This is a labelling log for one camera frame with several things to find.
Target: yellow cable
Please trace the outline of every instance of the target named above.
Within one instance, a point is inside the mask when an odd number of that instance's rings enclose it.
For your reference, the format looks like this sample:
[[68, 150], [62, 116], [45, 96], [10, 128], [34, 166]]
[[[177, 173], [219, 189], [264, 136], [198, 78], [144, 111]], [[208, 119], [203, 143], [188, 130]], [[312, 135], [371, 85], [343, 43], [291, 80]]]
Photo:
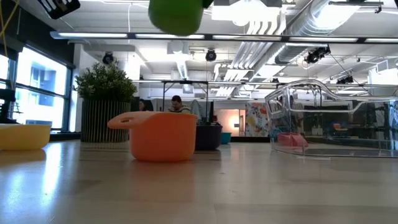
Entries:
[[14, 6], [14, 9], [12, 10], [10, 17], [8, 18], [6, 24], [4, 25], [4, 27], [2, 28], [2, 31], [0, 32], [0, 37], [5, 33], [8, 23], [10, 23], [12, 16], [14, 15], [15, 11], [17, 10], [19, 5], [19, 0], [17, 0], [16, 5]]
[[[4, 21], [2, 19], [1, 0], [0, 0], [0, 21], [1, 21], [1, 27], [4, 27]], [[2, 36], [2, 41], [4, 42], [4, 52], [6, 53], [6, 57], [8, 57], [6, 35]]]

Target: pot handle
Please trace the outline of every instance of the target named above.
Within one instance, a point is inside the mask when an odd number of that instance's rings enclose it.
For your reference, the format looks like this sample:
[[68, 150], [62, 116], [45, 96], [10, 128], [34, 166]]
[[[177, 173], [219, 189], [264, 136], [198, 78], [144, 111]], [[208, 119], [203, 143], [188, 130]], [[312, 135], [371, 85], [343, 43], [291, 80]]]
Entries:
[[111, 129], [130, 129], [137, 124], [135, 117], [132, 113], [123, 113], [117, 115], [108, 121], [108, 128]]

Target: yellow bowl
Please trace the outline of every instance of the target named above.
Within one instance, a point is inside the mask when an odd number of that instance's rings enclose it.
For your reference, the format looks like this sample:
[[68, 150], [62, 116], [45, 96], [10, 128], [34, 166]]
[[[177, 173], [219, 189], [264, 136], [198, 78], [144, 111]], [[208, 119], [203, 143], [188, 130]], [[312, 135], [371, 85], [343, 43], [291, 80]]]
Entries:
[[50, 141], [51, 126], [0, 124], [0, 150], [41, 149]]

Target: colorful artwork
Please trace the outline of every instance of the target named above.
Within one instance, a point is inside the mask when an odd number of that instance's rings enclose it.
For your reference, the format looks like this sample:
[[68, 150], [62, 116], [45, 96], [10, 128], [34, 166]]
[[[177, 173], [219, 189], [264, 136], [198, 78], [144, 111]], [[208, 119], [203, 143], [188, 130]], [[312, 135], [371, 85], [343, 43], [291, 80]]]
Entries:
[[246, 137], [268, 137], [268, 119], [265, 103], [246, 103]]

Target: pink object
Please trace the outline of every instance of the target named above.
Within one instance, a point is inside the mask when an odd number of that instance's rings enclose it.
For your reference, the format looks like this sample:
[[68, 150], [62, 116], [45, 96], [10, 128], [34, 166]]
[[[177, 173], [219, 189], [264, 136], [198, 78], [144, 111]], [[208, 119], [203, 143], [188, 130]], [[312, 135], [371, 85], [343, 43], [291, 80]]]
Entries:
[[308, 142], [299, 133], [279, 133], [278, 143], [283, 146], [308, 147]]

